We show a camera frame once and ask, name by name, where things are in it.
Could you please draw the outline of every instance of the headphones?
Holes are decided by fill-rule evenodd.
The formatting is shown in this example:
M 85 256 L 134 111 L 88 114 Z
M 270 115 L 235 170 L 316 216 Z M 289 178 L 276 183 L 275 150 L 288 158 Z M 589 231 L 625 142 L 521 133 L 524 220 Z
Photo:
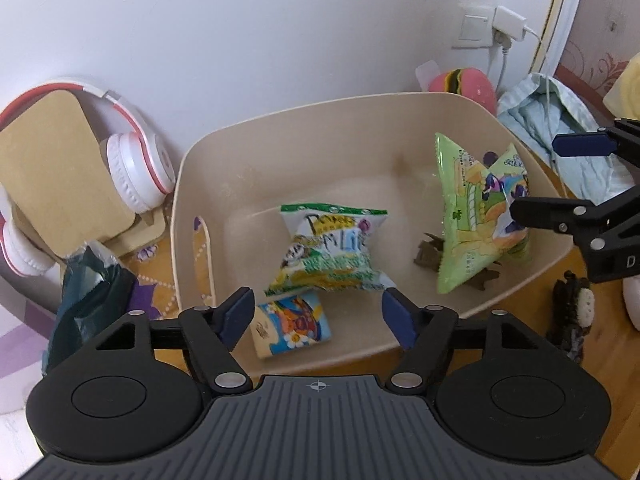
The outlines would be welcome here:
M 158 207 L 174 190 L 175 173 L 161 140 L 122 96 L 72 78 L 57 78 L 27 90 L 0 113 L 0 130 L 37 100 L 55 90 L 86 92 L 107 101 L 130 124 L 132 131 L 107 140 L 107 163 L 111 179 L 122 201 L 141 214 Z M 0 214 L 0 246 L 7 264 L 19 276 L 41 276 L 53 259 L 36 248 L 20 232 L 11 216 Z

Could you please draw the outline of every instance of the light blue cloth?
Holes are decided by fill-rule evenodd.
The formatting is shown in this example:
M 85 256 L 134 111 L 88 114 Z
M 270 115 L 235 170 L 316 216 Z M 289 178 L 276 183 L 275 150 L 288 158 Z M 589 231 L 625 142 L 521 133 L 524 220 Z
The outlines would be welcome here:
M 556 134 L 595 132 L 598 123 L 574 92 L 550 77 L 549 125 L 545 78 L 532 73 L 507 90 L 498 101 L 498 120 L 548 166 L 554 156 L 560 177 L 578 198 L 599 204 L 632 187 L 631 174 L 615 155 L 562 157 L 553 153 L 551 142 Z

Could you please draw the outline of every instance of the beige storage basket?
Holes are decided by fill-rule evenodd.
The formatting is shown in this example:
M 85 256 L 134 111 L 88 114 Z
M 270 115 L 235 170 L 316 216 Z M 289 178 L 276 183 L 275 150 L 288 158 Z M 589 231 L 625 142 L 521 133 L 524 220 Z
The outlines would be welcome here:
M 530 261 L 502 266 L 486 291 L 463 285 L 437 294 L 435 273 L 413 263 L 423 233 L 442 232 L 435 132 L 479 159 L 514 142 L 529 171 L 531 193 L 557 196 L 527 149 L 484 108 L 455 94 L 348 98 L 235 124 L 198 141 L 180 166 L 171 224 L 180 309 L 202 304 L 193 266 L 195 217 L 208 231 L 214 304 L 243 285 L 264 302 L 262 291 L 290 241 L 279 213 L 285 203 L 388 209 L 389 218 L 370 243 L 374 268 L 416 304 L 440 303 L 463 317 L 507 297 L 568 253 L 570 237 L 533 230 Z M 247 331 L 234 357 L 252 378 L 350 362 L 397 345 L 382 319 L 381 293 L 321 291 L 319 296 L 332 340 L 263 361 Z

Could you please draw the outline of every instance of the snack bag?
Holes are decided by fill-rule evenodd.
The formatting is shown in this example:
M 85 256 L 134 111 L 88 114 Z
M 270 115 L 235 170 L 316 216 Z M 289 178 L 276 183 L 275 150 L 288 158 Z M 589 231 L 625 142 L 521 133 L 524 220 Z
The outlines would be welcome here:
M 318 295 L 298 296 L 255 307 L 251 335 L 260 359 L 331 339 L 331 330 Z
M 373 270 L 367 241 L 385 221 L 381 209 L 357 209 L 333 204 L 290 204 L 280 208 L 291 245 L 267 296 L 303 287 L 324 290 L 395 286 L 386 274 Z
M 446 294 L 506 253 L 521 256 L 527 230 L 509 206 L 529 194 L 527 171 L 513 144 L 490 168 L 443 134 L 436 134 L 444 196 L 444 254 L 438 292 Z

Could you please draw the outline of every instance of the gray ribbed panel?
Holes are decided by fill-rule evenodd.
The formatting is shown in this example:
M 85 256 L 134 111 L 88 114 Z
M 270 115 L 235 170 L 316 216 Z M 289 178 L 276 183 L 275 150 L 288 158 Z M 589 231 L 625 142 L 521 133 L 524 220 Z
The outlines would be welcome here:
M 592 457 L 553 466 L 498 462 L 468 450 L 426 403 L 384 392 L 372 376 L 267 377 L 213 403 L 170 449 L 128 464 L 88 466 L 47 456 L 28 480 L 611 480 Z

